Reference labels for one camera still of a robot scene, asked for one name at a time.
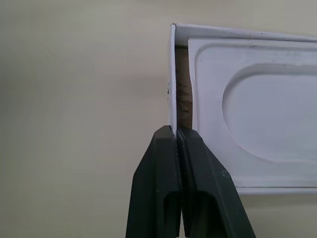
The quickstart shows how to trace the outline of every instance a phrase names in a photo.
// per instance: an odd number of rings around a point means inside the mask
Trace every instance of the white tray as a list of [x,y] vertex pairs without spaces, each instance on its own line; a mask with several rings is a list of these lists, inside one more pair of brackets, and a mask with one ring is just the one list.
[[236,187],[317,192],[317,43],[192,38],[188,50],[193,129]]

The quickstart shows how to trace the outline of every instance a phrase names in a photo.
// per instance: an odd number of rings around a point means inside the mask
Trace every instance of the beige wall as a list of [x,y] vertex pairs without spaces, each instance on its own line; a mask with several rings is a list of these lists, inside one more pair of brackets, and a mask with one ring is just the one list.
[[[124,237],[167,123],[171,22],[317,35],[315,0],[3,0],[0,237]],[[259,238],[317,237],[317,197],[243,197]]]

